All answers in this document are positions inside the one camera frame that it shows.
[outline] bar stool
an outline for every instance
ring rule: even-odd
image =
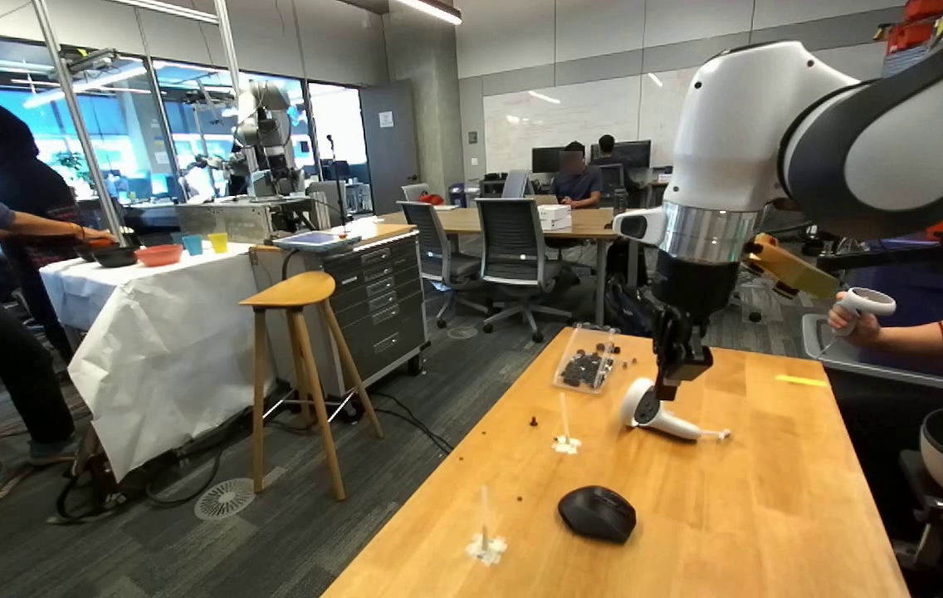
[[[332,291],[334,291],[334,280],[329,271],[298,271],[292,280],[281,280],[250,298],[241,298],[241,305],[251,310],[257,315],[257,337],[251,337],[251,455],[250,455],[250,475],[251,475],[251,490],[262,490],[262,475],[267,475],[267,363],[270,363],[270,335],[267,335],[267,311],[270,310],[281,310],[288,332],[292,332],[292,358],[294,358],[294,374],[298,374],[298,387],[302,399],[309,396],[313,411],[316,411],[316,426],[320,426],[320,438],[326,446],[326,460],[332,471],[332,485],[334,494],[345,499],[345,485],[342,485],[342,471],[340,471],[340,455],[334,455],[334,438],[332,438],[332,420],[329,420],[329,409],[326,409],[326,393],[320,386],[320,367],[316,367],[316,356],[313,356],[313,343],[309,343],[309,327],[306,327],[306,310],[309,305],[321,305],[326,311],[326,332],[332,335],[334,347],[340,347],[340,363],[345,380],[352,383],[374,435],[383,435],[372,399],[364,393],[364,383],[357,374],[357,366],[352,363],[352,351],[345,345],[345,335],[340,327],[340,320],[332,311]]]

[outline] table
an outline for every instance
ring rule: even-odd
[[[479,237],[479,208],[439,208],[441,229],[448,237]],[[571,229],[541,229],[546,239],[579,239],[596,247],[596,288],[595,288],[595,322],[605,322],[605,283],[608,283],[608,247],[622,233],[608,229],[615,219],[610,206],[571,208]]]
[[[579,455],[557,455],[562,332],[334,577],[329,598],[405,593],[906,593],[824,367],[716,347],[716,366],[669,404],[731,440],[678,446],[622,433],[622,396],[646,374],[651,343],[619,335],[601,396],[564,393]],[[637,509],[626,545],[571,536],[557,500],[608,485]],[[464,547],[480,527],[497,564]]]
[[[159,270],[68,258],[41,271],[59,322],[86,327],[68,380],[117,479],[250,404],[244,247]]]

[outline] white cloth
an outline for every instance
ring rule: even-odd
[[[68,380],[117,479],[211,433],[251,399],[250,255],[184,255],[159,270],[55,263],[59,322],[88,327]]]

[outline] white robotic arm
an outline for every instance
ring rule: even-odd
[[[805,44],[731,51],[696,68],[656,208],[619,229],[656,247],[656,298],[695,322],[726,305],[764,201],[880,239],[943,219],[943,36],[904,74],[858,83]]]

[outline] wooden tabletop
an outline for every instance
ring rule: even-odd
[[[716,366],[669,409],[734,435],[678,446],[619,420],[626,383],[655,367],[651,343],[619,335],[608,387],[583,396],[554,383],[569,335],[526,367],[326,593],[906,593],[818,363],[716,347]],[[564,411],[579,455],[554,453]],[[637,509],[626,545],[564,527],[557,500],[581,485],[608,485]],[[468,556],[480,517],[508,542],[497,564]]]
[[[571,229],[546,229],[546,239],[619,239],[615,229],[608,229],[615,208],[571,208]],[[479,208],[439,208],[441,229],[451,237],[479,237]]]

